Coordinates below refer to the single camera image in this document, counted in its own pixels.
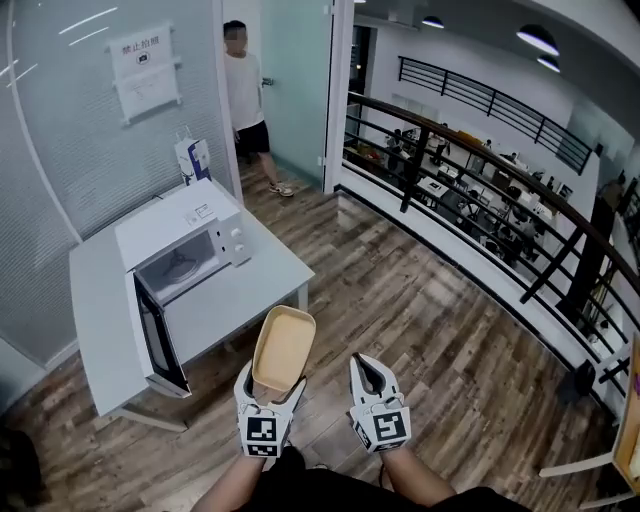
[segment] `wooden tray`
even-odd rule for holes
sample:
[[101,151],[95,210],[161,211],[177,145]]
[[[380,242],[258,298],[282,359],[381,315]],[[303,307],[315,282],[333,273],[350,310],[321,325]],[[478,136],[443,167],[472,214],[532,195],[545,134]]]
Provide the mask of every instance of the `wooden tray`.
[[276,306],[267,315],[253,354],[253,379],[278,391],[289,391],[302,375],[316,334],[313,317]]

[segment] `metal railing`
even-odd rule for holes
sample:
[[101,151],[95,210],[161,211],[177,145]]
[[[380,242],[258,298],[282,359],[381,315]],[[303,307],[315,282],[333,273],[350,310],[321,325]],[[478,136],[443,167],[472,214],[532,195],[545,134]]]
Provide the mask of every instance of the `metal railing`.
[[425,87],[499,119],[532,139],[534,144],[540,144],[554,153],[578,174],[582,174],[591,148],[558,123],[521,101],[476,80],[419,60],[408,57],[399,59],[399,81]]
[[[421,212],[492,260],[523,289],[521,303],[537,301],[597,363],[629,343],[632,334],[629,325],[620,325],[621,315],[640,332],[640,311],[612,284],[614,277],[626,282],[638,298],[638,276],[562,197],[477,141],[429,119],[355,93],[349,93],[349,104],[363,107],[361,115],[347,114],[349,125],[369,129],[345,134],[344,159],[355,164],[354,172],[401,199],[401,212]],[[415,127],[412,135],[398,136],[367,121],[363,115],[370,110],[409,123]],[[388,144],[371,140],[370,129],[388,136]],[[434,140],[448,143],[451,155],[428,144]],[[454,154],[462,157],[455,161]],[[480,166],[469,165],[478,161]],[[594,244],[601,270],[587,283],[574,276],[584,275],[581,265],[593,263],[587,256],[583,261],[583,252],[591,254]],[[576,291],[584,301],[576,302]],[[600,382],[612,380],[624,395],[620,372],[628,374],[628,359],[617,363]]]

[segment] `glass door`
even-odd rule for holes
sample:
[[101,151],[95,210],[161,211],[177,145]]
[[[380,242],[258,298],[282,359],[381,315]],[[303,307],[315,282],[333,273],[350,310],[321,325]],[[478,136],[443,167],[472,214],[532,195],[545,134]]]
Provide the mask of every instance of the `glass door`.
[[322,187],[331,0],[263,0],[263,111],[280,169]]

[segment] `wooden handrail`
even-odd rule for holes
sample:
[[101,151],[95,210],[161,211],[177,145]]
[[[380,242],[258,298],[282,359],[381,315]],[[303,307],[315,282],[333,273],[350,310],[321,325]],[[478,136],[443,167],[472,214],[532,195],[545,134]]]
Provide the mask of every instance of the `wooden handrail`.
[[640,296],[640,278],[632,270],[629,264],[624,258],[615,250],[615,248],[604,239],[604,237],[591,225],[591,223],[585,219],[575,208],[562,199],[559,195],[551,192],[547,187],[540,183],[535,178],[529,176],[529,174],[521,171],[517,167],[505,162],[498,158],[493,152],[487,150],[484,146],[461,137],[458,132],[455,132],[443,125],[436,123],[426,117],[422,117],[418,114],[414,114],[408,110],[396,107],[384,101],[376,100],[349,92],[349,100],[359,103],[365,107],[373,108],[385,114],[389,114],[398,119],[402,119],[421,128],[426,128],[430,132],[437,133],[443,136],[450,142],[453,142],[456,146],[466,149],[470,153],[480,156],[485,162],[493,164],[497,169],[500,169],[505,174],[524,183],[530,190],[537,193],[544,201],[553,206],[557,211],[562,213],[567,219],[586,236],[595,240],[600,246],[605,255],[613,262],[613,264],[622,273],[625,279],[629,282],[633,290],[638,296]]

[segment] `microwave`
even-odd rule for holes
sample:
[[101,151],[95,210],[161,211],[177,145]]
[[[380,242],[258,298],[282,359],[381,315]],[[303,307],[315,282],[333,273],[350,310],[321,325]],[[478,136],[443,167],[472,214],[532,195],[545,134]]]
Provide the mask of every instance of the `microwave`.
[[115,233],[144,376],[165,395],[189,396],[164,307],[251,257],[242,211],[219,185],[201,180],[125,219]]

